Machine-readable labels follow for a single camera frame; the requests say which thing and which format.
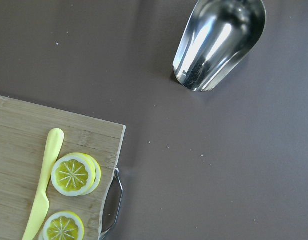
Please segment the yellow plastic knife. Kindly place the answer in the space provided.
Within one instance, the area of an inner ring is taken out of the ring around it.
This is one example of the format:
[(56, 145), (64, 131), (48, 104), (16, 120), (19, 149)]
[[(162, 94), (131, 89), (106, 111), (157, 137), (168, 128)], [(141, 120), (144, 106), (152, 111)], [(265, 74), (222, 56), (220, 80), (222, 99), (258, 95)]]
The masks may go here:
[(59, 128), (53, 128), (48, 133), (39, 182), (30, 216), (22, 237), (24, 240), (32, 240), (35, 238), (49, 211), (50, 202), (47, 197), (47, 188), (51, 178), (53, 166), (60, 154), (64, 138), (65, 134)]

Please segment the steel scoop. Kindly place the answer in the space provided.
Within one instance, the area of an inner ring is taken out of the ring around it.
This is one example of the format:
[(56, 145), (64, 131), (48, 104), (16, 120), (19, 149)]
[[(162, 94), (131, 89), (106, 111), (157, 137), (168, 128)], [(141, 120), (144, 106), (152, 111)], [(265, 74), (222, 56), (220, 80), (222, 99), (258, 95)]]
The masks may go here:
[(261, 0), (199, 0), (173, 60), (178, 82), (213, 90), (260, 40), (267, 21)]

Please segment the bamboo cutting board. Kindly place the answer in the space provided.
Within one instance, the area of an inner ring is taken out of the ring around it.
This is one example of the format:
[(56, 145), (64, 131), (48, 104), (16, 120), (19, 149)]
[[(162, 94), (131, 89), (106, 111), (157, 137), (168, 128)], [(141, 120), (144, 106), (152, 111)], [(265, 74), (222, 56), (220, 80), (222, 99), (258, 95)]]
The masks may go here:
[(20, 240), (39, 183), (51, 129), (64, 132), (60, 156), (79, 152), (94, 157), (101, 182), (87, 195), (68, 197), (49, 184), (48, 214), (76, 213), (86, 240), (101, 240), (117, 221), (122, 186), (118, 161), (126, 127), (72, 112), (0, 96), (0, 240)]

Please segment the lemon slice near blade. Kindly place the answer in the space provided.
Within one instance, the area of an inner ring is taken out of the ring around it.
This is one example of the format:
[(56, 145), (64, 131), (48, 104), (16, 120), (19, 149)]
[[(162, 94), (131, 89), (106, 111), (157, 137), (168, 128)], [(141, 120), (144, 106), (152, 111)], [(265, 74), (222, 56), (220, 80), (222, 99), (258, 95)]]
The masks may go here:
[(85, 227), (81, 218), (71, 211), (59, 211), (45, 222), (39, 240), (82, 240)]

